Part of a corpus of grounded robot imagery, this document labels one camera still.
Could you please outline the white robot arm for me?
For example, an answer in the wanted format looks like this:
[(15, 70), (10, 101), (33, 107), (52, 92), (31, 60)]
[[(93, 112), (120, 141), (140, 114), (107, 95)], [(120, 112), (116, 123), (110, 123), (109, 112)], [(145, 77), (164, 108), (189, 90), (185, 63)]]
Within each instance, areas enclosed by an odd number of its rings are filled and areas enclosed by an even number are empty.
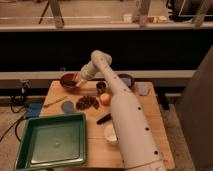
[(143, 107), (136, 95), (111, 69), (112, 57), (100, 50), (91, 53), (91, 60), (77, 76), (82, 87), (100, 72), (113, 96), (110, 113), (125, 171), (166, 171)]

